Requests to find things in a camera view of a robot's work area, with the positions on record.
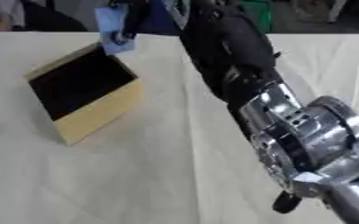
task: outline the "white tablecloth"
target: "white tablecloth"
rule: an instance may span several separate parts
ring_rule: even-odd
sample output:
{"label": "white tablecloth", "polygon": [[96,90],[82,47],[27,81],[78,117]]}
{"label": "white tablecloth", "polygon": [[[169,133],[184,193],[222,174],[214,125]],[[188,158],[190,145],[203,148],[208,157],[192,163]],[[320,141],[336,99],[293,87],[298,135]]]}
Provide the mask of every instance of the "white tablecloth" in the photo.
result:
{"label": "white tablecloth", "polygon": [[[97,39],[0,33],[0,224],[340,223],[317,200],[271,210],[279,188],[176,38],[121,53],[144,103],[66,147],[23,75]],[[359,112],[359,35],[271,39],[303,102],[334,95]]]}

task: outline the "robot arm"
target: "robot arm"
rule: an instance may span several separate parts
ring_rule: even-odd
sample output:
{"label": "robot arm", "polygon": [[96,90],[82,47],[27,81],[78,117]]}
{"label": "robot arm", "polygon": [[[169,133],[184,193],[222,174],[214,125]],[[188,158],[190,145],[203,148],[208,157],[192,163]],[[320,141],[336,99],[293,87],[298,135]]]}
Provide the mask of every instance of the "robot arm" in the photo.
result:
{"label": "robot arm", "polygon": [[269,39],[239,3],[163,2],[204,81],[282,187],[273,209],[286,214],[303,198],[319,198],[359,224],[359,116],[330,96],[302,105],[275,69]]}

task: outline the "open box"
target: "open box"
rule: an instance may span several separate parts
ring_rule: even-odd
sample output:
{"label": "open box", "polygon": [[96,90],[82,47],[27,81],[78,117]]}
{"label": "open box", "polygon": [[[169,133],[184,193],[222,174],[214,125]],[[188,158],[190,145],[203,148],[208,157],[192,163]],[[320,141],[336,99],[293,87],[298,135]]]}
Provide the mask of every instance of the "open box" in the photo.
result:
{"label": "open box", "polygon": [[68,145],[111,122],[142,98],[140,79],[98,44],[27,74],[26,79]]}

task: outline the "blue cloth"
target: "blue cloth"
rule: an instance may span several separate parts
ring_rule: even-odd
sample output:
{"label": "blue cloth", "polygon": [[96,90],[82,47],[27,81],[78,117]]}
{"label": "blue cloth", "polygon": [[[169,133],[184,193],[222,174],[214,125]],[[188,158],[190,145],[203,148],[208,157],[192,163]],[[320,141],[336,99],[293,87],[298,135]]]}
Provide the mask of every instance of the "blue cloth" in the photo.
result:
{"label": "blue cloth", "polygon": [[[165,9],[161,0],[151,0],[151,13],[140,25],[138,33],[149,33],[158,35],[177,36],[180,29],[172,20],[170,14]],[[99,32],[101,33],[101,43],[104,51],[108,55],[133,50],[135,41],[130,40],[124,45],[118,45],[111,40],[113,32],[119,32],[123,29],[125,15],[128,11],[126,5],[112,9],[102,7],[95,9],[95,16],[98,22]]]}
{"label": "blue cloth", "polygon": [[107,55],[133,50],[135,41],[130,40],[123,45],[118,45],[111,40],[113,32],[123,29],[123,21],[126,15],[127,6],[120,6],[116,9],[109,7],[95,9],[95,16],[101,33],[101,43]]}

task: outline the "green object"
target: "green object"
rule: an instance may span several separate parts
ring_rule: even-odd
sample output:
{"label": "green object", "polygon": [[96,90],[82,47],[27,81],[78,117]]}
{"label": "green object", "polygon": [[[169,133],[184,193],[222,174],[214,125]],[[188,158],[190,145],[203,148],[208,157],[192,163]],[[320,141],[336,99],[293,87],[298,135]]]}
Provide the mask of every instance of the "green object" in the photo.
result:
{"label": "green object", "polygon": [[241,4],[262,32],[271,32],[271,0],[243,0]]}

